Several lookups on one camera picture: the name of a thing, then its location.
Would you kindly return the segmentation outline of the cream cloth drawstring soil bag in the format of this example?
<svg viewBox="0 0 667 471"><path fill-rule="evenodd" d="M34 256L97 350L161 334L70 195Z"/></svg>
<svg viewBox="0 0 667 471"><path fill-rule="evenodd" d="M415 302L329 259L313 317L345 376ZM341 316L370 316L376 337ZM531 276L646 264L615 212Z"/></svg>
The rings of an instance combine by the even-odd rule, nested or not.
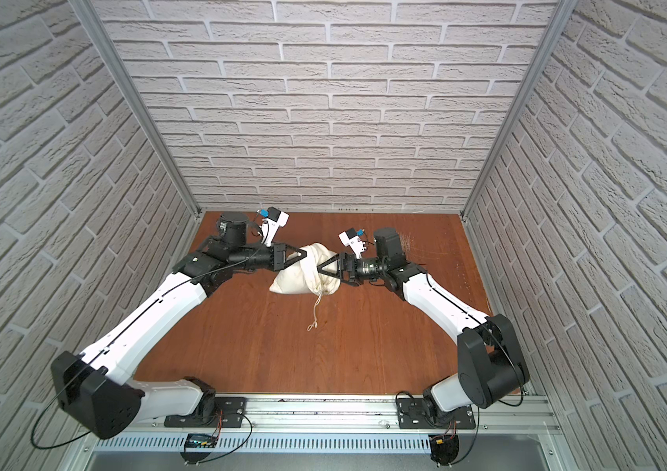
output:
<svg viewBox="0 0 667 471"><path fill-rule="evenodd" d="M331 256L337 254L322 245L313 243L303 247L307 251L305 259L294 264L292 267L282 270L272 282L269 290L273 294L283 294L284 296L300 296L300 294L314 294L316 296L313 305L313 322L308 326L307 331L318 327L317 307L323 296L331 296L341 285L327 286L321 283L321 277L317 274L316 266Z"/></svg>

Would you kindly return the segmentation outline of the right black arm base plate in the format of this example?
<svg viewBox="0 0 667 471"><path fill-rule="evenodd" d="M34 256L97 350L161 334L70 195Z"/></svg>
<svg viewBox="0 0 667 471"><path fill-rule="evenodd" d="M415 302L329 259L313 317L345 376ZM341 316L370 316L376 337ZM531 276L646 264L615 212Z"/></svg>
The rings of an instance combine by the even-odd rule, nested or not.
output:
<svg viewBox="0 0 667 471"><path fill-rule="evenodd" d="M449 429L452 432L472 430L477 425L470 406L443 412L429 398L426 400L408 394L397 394L394 402L400 429Z"/></svg>

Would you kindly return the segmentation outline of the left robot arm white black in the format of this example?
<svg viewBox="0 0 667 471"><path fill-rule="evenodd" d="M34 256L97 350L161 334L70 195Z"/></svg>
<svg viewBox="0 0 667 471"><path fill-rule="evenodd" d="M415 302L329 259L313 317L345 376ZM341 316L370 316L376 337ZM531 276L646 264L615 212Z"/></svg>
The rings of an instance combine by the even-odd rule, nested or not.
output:
<svg viewBox="0 0 667 471"><path fill-rule="evenodd" d="M206 383L194 377L147 383L133 376L151 349L235 272L280 272L305 258L300 248L288 257L290 246L274 240L288 213L269 207L260 214L257 243L247 240L251 222L245 214L222 214L217 235L182 258L119 325L77 354L62 352L51 365L59 407L102 440L158 418L177 425L215 424L215 391Z"/></svg>

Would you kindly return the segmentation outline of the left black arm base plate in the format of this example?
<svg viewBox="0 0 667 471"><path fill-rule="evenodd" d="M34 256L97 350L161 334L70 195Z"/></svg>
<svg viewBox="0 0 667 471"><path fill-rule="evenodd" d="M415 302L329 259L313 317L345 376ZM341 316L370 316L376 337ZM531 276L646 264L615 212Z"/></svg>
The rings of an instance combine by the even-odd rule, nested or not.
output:
<svg viewBox="0 0 667 471"><path fill-rule="evenodd" d="M208 396L202 398L196 410L188 415L169 415L166 428L222 428L239 429L244 421L247 398L243 396Z"/></svg>

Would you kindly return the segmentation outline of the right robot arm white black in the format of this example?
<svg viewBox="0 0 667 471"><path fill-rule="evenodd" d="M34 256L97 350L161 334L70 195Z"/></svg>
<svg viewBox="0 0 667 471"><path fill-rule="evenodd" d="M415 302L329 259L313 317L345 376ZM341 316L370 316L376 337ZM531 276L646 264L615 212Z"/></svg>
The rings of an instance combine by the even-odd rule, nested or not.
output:
<svg viewBox="0 0 667 471"><path fill-rule="evenodd" d="M376 255L365 258L357 231L341 234L351 253L339 253L317 266L321 275L359 286L381 280L400 299L418 308L455 342L457 373L424 390L426 413L433 420L470 405L485 409L523 390L529 368L511 321L490 316L443 288L426 268L408 259L399 233L374 233Z"/></svg>

